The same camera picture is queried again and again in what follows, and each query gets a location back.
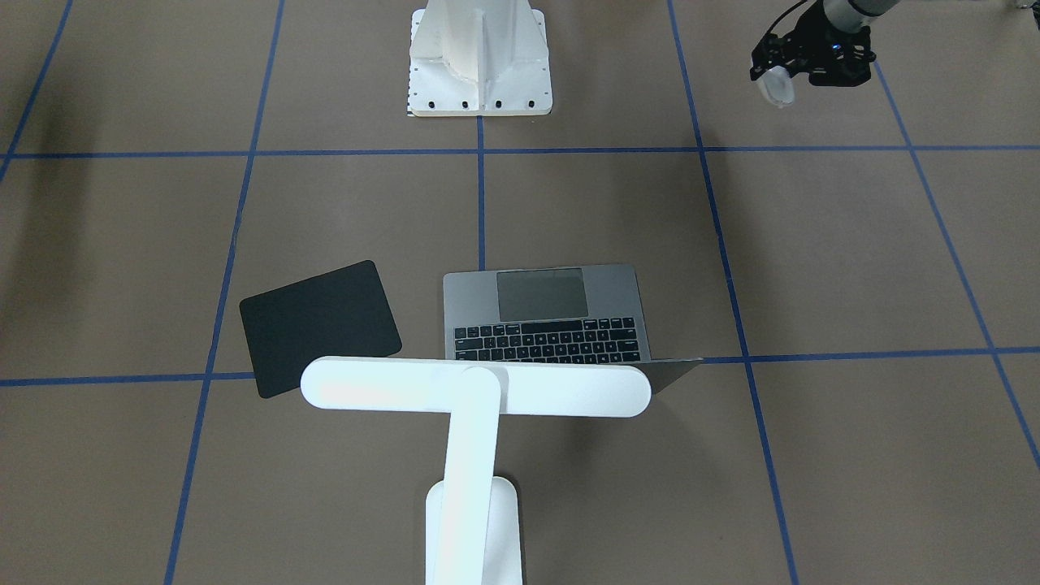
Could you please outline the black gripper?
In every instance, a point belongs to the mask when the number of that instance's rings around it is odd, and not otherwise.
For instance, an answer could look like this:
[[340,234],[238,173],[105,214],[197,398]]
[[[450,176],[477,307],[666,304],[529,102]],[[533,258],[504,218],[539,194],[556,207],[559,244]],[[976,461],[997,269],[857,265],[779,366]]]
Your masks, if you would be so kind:
[[804,16],[782,39],[780,62],[787,70],[827,70],[846,56],[842,39],[825,16]]

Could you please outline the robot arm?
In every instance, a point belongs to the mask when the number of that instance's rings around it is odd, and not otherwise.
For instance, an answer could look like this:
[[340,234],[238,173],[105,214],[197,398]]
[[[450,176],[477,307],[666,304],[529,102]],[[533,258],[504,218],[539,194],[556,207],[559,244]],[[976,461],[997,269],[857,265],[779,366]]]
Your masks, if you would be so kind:
[[896,1],[812,1],[798,16],[785,45],[784,67],[790,74],[839,71],[851,75],[873,61],[869,25],[895,7]]

